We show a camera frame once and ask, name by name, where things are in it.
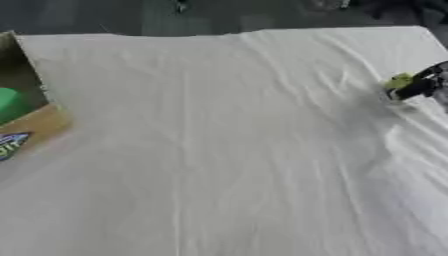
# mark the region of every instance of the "gray floor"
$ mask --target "gray floor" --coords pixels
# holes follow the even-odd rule
[[[310,1],[191,0],[192,8],[178,15],[170,0],[1,0],[0,30],[22,34],[191,36],[259,29],[416,24],[405,9],[375,20],[368,14],[368,7],[322,11],[312,8]],[[437,24],[442,17],[427,16],[432,19],[431,30],[448,46],[448,26]]]

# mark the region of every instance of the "green sponge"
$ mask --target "green sponge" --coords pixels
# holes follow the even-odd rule
[[[9,88],[0,88],[0,125],[31,112],[22,95]]]

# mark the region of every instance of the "floor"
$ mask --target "floor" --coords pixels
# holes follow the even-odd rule
[[[190,1],[192,8],[178,15],[172,0],[3,0],[0,31],[192,36],[260,29],[416,24],[405,9],[375,20],[369,15],[368,5],[340,11],[335,8],[338,0]],[[317,8],[313,2],[325,2],[328,8]],[[438,25],[442,17],[427,16],[430,29],[448,46],[448,26]]]

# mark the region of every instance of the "white fabric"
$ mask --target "white fabric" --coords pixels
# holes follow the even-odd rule
[[[425,29],[26,36],[73,115],[0,165],[0,255],[448,255],[448,117],[381,83]]]

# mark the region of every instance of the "cardboard box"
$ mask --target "cardboard box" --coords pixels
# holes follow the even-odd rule
[[[12,32],[0,33],[0,87],[19,92],[31,111],[0,126],[0,162],[69,126],[67,114],[52,100]]]

